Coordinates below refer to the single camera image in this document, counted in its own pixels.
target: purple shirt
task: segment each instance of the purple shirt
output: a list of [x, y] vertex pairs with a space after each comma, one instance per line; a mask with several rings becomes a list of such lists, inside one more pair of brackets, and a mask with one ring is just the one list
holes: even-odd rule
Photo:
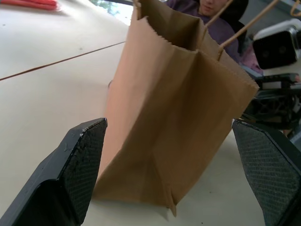
[[[199, 1], [196, 0], [168, 0], [166, 4], [179, 12], [186, 13], [191, 16], [197, 16], [203, 20], [206, 24], [210, 21], [210, 18], [207, 16], [200, 15], [199, 10]], [[212, 25], [208, 27], [208, 32], [212, 39], [214, 39], [219, 45], [231, 38], [234, 35], [234, 31], [231, 26], [221, 18], [218, 18]], [[229, 56], [238, 62], [238, 40], [229, 44], [225, 48]]]

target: red object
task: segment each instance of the red object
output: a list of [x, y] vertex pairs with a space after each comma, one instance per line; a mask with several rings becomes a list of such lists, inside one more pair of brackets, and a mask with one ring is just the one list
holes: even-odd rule
[[55, 0], [1, 0], [0, 3], [46, 10], [57, 9], [57, 3]]

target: person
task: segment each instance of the person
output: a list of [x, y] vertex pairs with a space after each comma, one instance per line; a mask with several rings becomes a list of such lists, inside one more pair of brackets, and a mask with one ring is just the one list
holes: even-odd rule
[[[197, 16], [204, 24], [215, 16], [226, 4], [228, 0], [168, 0], [166, 4], [179, 12]], [[208, 27], [208, 32], [212, 39], [218, 44], [222, 44], [234, 35], [232, 27], [220, 17]], [[238, 40], [235, 40], [225, 48], [228, 55], [239, 61]]]

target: paper bag handle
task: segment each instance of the paper bag handle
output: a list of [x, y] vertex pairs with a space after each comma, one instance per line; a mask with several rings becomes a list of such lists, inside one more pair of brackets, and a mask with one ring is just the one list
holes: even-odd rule
[[137, 9], [137, 20], [142, 19], [141, 3], [139, 2], [139, 0], [133, 0], [133, 4]]
[[300, 0], [297, 0], [295, 2], [295, 4], [293, 5], [292, 9], [291, 9], [291, 15], [292, 16], [301, 16], [301, 12], [299, 13], [294, 13], [294, 11], [297, 9], [297, 6], [300, 4]]
[[220, 45], [219, 51], [218, 51], [218, 58], [219, 61], [222, 56], [222, 52], [224, 48], [231, 44], [235, 39], [237, 39], [241, 34], [243, 34], [247, 29], [249, 29], [254, 23], [256, 23], [260, 18], [262, 18], [267, 12], [269, 12], [277, 3], [279, 0], [273, 0], [260, 14], [258, 14], [253, 20], [251, 20], [246, 26], [244, 26], [242, 29], [240, 29], [235, 35], [233, 35], [231, 38], [229, 38], [227, 41], [222, 43]]

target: twisted paper handle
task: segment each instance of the twisted paper handle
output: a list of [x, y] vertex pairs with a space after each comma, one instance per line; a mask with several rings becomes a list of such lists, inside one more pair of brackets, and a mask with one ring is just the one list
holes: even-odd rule
[[229, 38], [227, 41], [222, 43], [220, 45], [219, 51], [218, 51], [218, 58], [219, 61], [222, 56], [222, 52], [224, 48], [231, 44], [235, 39], [237, 39], [241, 34], [243, 34], [247, 29], [249, 29], [254, 23], [256, 23], [260, 18], [262, 18], [267, 12], [269, 12], [277, 3], [279, 0], [273, 0], [260, 14], [258, 14], [253, 20], [251, 20], [246, 26], [244, 26], [242, 29], [240, 29], [235, 35], [233, 35], [231, 38]]

